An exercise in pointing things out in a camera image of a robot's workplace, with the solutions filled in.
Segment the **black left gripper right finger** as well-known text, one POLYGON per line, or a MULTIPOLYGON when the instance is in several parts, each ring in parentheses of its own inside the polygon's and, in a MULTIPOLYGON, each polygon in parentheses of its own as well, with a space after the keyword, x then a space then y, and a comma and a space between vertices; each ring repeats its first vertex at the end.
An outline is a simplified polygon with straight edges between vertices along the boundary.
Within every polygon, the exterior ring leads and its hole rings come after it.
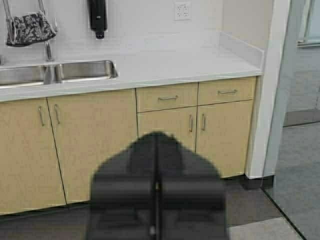
POLYGON ((163 240, 227 240, 226 186, 215 166, 174 137, 158 134, 163 240))

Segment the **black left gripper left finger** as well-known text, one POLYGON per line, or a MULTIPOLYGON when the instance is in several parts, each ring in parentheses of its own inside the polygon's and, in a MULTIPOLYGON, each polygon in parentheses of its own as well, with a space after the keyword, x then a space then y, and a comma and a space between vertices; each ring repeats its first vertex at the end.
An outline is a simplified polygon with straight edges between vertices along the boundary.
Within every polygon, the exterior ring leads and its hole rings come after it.
POLYGON ((106 159, 90 184, 87 240, 155 240, 157 134, 106 159))

